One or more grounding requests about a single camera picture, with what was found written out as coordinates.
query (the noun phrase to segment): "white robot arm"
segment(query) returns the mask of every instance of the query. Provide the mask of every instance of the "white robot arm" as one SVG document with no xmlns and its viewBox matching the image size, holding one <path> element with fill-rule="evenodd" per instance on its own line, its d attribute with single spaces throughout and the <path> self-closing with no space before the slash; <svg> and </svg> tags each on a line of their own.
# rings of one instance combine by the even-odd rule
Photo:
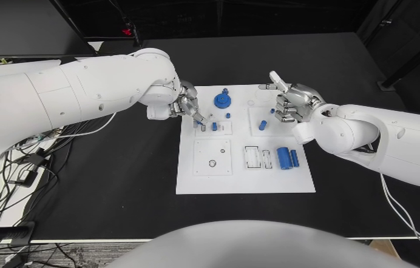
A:
<svg viewBox="0 0 420 268">
<path fill-rule="evenodd" d="M 420 115 L 327 104 L 312 88 L 288 85 L 276 72 L 270 78 L 275 84 L 260 88 L 281 90 L 276 117 L 301 122 L 292 130 L 298 143 L 315 139 L 328 153 L 420 186 Z M 363 148 L 379 137 L 377 150 Z"/>
<path fill-rule="evenodd" d="M 197 90 L 158 49 L 0 76 L 0 152 L 29 136 L 120 112 L 138 101 L 148 105 L 149 119 L 187 114 L 205 123 Z"/>
</svg>

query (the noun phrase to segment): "black table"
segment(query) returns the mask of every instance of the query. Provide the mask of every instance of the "black table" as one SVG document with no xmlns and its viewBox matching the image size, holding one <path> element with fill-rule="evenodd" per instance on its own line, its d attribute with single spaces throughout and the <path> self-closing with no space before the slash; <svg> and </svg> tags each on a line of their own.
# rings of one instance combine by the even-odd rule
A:
<svg viewBox="0 0 420 268">
<path fill-rule="evenodd" d="M 106 42 L 102 51 L 130 53 L 132 44 Z M 168 52 L 194 85 L 263 84 L 276 70 L 331 103 L 405 110 L 399 95 L 377 88 L 384 76 L 354 33 L 152 40 L 145 46 Z M 151 121 L 136 104 L 103 131 L 76 139 L 61 183 L 32 215 L 34 240 L 148 239 L 229 219 L 283 221 L 351 238 L 413 236 L 387 204 L 380 174 L 315 141 L 305 150 L 317 193 L 177 195 L 179 133 L 181 118 Z M 420 221 L 420 187 L 387 181 Z"/>
</svg>

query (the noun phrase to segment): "floor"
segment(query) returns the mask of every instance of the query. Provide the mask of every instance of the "floor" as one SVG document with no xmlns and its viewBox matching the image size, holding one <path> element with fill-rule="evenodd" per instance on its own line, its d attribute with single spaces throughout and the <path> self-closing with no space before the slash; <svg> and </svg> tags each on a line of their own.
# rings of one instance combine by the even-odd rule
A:
<svg viewBox="0 0 420 268">
<path fill-rule="evenodd" d="M 74 258 L 77 267 L 103 268 L 141 245 L 142 243 L 71 244 L 63 247 L 63 250 Z M 41 261 L 52 265 L 76 268 L 74 262 L 64 256 L 54 244 L 32 246 L 31 251 L 35 252 L 29 254 L 28 262 Z M 5 265 L 6 257 L 6 255 L 0 255 L 0 266 Z M 32 263 L 29 267 L 41 268 L 44 265 Z"/>
</svg>

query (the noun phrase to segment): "white mat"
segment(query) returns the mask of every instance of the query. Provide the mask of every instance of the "white mat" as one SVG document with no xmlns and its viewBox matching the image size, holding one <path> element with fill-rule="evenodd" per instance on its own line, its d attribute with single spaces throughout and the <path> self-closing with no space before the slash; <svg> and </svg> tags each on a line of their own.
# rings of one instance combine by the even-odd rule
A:
<svg viewBox="0 0 420 268">
<path fill-rule="evenodd" d="M 233 104 L 218 109 L 214 99 L 224 88 L 229 88 Z M 194 129 L 192 118 L 182 117 L 177 194 L 315 192 L 304 146 L 298 145 L 291 131 L 296 123 L 279 122 L 270 113 L 278 91 L 260 90 L 259 85 L 198 86 L 197 91 L 201 114 L 210 118 L 210 123 L 203 132 L 201 128 Z M 265 131 L 259 130 L 262 120 L 268 121 Z M 213 123 L 221 127 L 227 121 L 231 122 L 230 135 L 224 135 L 221 129 L 213 131 Z M 262 159 L 263 150 L 270 151 L 272 169 L 266 169 L 265 164 L 260 169 L 247 169 L 246 146 L 259 146 Z M 301 167 L 281 169 L 281 147 L 298 151 Z"/>
</svg>

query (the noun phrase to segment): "table surface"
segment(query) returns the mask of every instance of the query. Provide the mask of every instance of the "table surface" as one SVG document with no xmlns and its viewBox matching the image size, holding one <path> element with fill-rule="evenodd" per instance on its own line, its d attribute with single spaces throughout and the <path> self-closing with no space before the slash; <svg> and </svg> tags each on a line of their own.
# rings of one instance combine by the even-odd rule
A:
<svg viewBox="0 0 420 268">
<path fill-rule="evenodd" d="M 103 52 L 130 53 L 130 41 Z M 168 52 L 194 85 L 289 83 L 317 89 L 327 102 L 405 110 L 354 33 L 146 41 Z M 91 123 L 97 129 L 107 118 Z M 34 240 L 130 240 L 230 219 L 282 221 L 350 238 L 412 236 L 382 189 L 380 174 L 305 145 L 317 193 L 177 195 L 181 118 L 151 121 L 138 103 L 99 133 L 76 139 L 61 182 L 37 207 Z M 57 154 L 57 164 L 67 150 Z M 420 187 L 387 178 L 392 194 L 420 220 Z"/>
</svg>

